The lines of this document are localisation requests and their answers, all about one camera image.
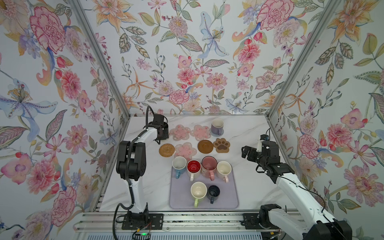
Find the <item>pink flower coaster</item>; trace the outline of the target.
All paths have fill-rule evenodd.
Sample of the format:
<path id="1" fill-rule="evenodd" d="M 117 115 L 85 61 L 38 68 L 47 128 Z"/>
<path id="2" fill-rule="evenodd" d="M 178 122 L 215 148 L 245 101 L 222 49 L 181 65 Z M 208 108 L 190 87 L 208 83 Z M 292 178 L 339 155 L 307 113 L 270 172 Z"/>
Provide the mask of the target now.
<path id="1" fill-rule="evenodd" d="M 175 157 L 183 157 L 187 162 L 191 161 L 197 154 L 197 149 L 193 148 L 192 144 L 186 142 L 184 144 L 178 144 L 175 146 Z"/>
<path id="2" fill-rule="evenodd" d="M 190 138 L 191 129 L 183 125 L 177 125 L 171 129 L 169 134 L 174 141 L 188 140 Z"/>
<path id="3" fill-rule="evenodd" d="M 211 138 L 211 129 L 208 126 L 195 125 L 191 130 L 191 136 L 197 141 L 202 141 Z"/>

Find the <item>woven rattan round coaster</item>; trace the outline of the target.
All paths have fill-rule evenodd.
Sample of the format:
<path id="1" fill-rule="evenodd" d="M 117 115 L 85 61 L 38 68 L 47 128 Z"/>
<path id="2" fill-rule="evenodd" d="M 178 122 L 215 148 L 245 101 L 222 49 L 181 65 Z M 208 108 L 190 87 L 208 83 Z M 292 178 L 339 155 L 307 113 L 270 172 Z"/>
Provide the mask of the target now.
<path id="1" fill-rule="evenodd" d="M 159 148 L 159 154 L 164 158 L 169 158 L 175 153 L 175 147 L 172 144 L 164 144 Z"/>

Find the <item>brown paw cork coaster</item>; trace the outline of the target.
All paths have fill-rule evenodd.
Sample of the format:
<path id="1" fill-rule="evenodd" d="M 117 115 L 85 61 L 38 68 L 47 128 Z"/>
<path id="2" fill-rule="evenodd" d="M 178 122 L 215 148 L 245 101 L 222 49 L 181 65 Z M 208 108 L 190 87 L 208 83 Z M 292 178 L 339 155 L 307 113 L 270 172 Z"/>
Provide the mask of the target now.
<path id="1" fill-rule="evenodd" d="M 228 153 L 230 151 L 231 144 L 225 138 L 217 138 L 213 142 L 213 146 L 217 153 Z"/>

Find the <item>pink flower coaster front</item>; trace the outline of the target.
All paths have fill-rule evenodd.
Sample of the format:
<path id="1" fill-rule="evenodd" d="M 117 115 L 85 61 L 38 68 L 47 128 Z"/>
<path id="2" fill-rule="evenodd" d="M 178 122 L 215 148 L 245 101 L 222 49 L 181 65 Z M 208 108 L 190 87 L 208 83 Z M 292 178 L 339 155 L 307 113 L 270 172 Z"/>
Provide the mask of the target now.
<path id="1" fill-rule="evenodd" d="M 186 142 L 184 144 L 178 144 L 175 146 L 175 157 L 183 157 L 187 162 L 191 161 L 197 154 L 197 149 L 193 148 L 192 144 Z"/>

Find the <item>cream mug purple handle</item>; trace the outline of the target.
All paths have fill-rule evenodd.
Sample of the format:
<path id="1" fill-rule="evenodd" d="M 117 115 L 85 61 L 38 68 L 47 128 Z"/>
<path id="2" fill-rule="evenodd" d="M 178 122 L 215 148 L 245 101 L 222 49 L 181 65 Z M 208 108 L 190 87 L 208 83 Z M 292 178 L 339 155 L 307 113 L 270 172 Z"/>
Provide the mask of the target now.
<path id="1" fill-rule="evenodd" d="M 224 134 L 224 122 L 221 119 L 212 120 L 211 132 L 214 135 L 222 136 Z"/>

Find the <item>brown round wooden coaster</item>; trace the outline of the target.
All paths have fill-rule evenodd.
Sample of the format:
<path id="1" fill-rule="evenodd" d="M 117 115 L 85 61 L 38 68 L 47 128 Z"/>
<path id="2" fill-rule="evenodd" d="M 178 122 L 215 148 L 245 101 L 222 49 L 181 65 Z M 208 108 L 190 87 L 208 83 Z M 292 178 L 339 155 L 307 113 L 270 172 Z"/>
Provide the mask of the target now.
<path id="1" fill-rule="evenodd" d="M 213 151 L 214 145 L 209 140 L 201 140 L 198 143 L 198 150 L 202 154 L 209 154 Z"/>

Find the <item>grey blue woven coaster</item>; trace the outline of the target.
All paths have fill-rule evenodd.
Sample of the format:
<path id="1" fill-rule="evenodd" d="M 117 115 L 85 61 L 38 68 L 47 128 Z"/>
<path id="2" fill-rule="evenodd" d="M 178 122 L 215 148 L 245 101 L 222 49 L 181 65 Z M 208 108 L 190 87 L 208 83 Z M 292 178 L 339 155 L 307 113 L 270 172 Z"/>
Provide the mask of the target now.
<path id="1" fill-rule="evenodd" d="M 213 137 L 222 138 L 224 135 L 224 130 L 223 129 L 219 130 L 219 134 L 216 134 L 212 130 L 210 130 L 210 133 L 211 133 L 211 136 L 213 136 Z"/>

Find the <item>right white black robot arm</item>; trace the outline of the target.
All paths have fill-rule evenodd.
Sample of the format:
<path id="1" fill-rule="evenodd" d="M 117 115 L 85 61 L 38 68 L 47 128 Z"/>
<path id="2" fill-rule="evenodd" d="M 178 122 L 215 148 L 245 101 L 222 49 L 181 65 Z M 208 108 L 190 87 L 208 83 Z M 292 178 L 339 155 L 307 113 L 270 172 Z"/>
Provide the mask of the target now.
<path id="1" fill-rule="evenodd" d="M 326 211 L 315 197 L 317 194 L 304 187 L 290 165 L 281 162 L 280 149 L 268 135 L 261 135 L 256 148 L 242 147 L 242 158 L 257 164 L 256 171 L 265 174 L 295 205 L 303 218 L 300 222 L 277 204 L 261 206 L 256 217 L 245 217 L 246 227 L 256 224 L 262 229 L 279 228 L 294 240 L 350 240 L 351 226 L 337 220 Z"/>

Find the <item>blue mug white inside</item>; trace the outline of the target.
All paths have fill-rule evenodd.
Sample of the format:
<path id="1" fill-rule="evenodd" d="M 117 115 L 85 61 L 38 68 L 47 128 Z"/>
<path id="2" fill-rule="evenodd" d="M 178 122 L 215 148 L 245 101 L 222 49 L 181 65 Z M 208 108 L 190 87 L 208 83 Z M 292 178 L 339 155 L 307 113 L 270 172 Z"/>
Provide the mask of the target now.
<path id="1" fill-rule="evenodd" d="M 175 178 L 179 179 L 180 176 L 186 171 L 187 160 L 184 157 L 175 157 L 172 162 L 172 167 L 175 172 Z"/>

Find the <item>pink tall mug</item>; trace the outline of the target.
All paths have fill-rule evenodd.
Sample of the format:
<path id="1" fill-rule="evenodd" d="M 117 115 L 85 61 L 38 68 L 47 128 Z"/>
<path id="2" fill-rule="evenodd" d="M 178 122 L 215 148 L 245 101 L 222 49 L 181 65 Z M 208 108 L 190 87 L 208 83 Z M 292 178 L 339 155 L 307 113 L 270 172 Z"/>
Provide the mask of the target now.
<path id="1" fill-rule="evenodd" d="M 202 169 L 201 174 L 203 177 L 210 179 L 211 181 L 215 180 L 215 173 L 217 171 L 217 160 L 212 156 L 206 156 L 202 159 L 201 162 Z"/>

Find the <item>red inside white mug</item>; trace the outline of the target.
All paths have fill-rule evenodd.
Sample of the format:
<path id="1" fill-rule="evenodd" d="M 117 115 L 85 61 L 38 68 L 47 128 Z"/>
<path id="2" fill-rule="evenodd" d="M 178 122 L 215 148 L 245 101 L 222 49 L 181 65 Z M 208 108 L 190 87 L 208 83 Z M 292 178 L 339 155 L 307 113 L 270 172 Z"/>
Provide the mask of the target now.
<path id="1" fill-rule="evenodd" d="M 202 165 L 197 160 L 191 160 L 187 163 L 187 173 L 191 182 L 201 175 Z"/>

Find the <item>small dark blue mug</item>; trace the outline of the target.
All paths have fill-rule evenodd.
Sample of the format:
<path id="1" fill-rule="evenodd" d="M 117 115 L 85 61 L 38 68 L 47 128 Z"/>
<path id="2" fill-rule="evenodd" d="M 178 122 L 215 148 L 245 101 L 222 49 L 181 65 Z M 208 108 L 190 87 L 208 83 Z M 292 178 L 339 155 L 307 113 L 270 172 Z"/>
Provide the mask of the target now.
<path id="1" fill-rule="evenodd" d="M 218 186 L 216 185 L 209 186 L 207 191 L 207 198 L 209 199 L 210 204 L 214 204 L 214 202 L 218 199 L 220 194 L 221 194 L 221 190 Z"/>

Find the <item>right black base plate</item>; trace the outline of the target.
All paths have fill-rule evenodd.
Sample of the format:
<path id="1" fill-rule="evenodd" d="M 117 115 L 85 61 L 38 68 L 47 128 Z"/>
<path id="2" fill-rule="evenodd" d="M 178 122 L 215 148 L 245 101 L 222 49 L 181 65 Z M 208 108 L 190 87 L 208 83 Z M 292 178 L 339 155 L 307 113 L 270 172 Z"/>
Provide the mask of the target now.
<path id="1" fill-rule="evenodd" d="M 270 222 L 268 214 L 265 213 L 245 213 L 241 225 L 246 230 L 278 230 L 279 227 Z"/>

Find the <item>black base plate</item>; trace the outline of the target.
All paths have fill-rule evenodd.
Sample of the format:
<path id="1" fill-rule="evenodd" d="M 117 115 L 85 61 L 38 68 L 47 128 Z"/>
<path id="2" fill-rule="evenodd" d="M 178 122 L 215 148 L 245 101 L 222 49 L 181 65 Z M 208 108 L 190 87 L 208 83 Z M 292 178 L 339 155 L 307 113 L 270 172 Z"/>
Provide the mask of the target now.
<path id="1" fill-rule="evenodd" d="M 246 230 L 278 230 L 279 227 L 270 222 L 268 214 L 265 213 L 245 213 L 241 225 Z"/>
<path id="2" fill-rule="evenodd" d="M 149 230 L 162 230 L 164 214 L 135 214 L 128 213 L 124 216 L 122 230 L 137 230 L 147 227 Z"/>

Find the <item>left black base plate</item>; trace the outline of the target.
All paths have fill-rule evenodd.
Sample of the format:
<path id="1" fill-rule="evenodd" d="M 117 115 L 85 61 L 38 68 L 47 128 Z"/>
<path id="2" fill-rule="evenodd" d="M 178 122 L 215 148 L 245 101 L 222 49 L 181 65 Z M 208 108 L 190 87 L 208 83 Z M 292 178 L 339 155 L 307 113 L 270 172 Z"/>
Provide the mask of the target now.
<path id="1" fill-rule="evenodd" d="M 124 216 L 122 230 L 137 230 L 147 227 L 149 230 L 162 230 L 164 214 L 135 214 L 128 213 Z"/>

